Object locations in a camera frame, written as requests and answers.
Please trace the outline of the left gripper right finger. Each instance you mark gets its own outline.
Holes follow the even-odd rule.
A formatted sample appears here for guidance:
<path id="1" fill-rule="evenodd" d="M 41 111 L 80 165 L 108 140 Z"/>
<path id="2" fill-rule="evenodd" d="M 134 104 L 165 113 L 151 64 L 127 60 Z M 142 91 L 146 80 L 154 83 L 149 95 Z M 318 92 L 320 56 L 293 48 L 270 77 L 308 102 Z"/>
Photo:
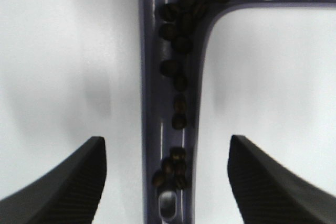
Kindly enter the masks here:
<path id="1" fill-rule="evenodd" d="M 227 173 L 244 223 L 335 223 L 335 197 L 283 167 L 243 135 Z"/>

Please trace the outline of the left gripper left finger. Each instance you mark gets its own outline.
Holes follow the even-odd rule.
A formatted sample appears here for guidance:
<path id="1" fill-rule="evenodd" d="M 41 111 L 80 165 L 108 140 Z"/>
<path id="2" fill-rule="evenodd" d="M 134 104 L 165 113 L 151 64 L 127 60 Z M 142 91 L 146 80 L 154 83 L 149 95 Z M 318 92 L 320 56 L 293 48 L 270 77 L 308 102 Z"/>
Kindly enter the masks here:
<path id="1" fill-rule="evenodd" d="M 1 200 L 1 223 L 92 223 L 107 176 L 105 140 L 88 139 L 47 174 Z"/>

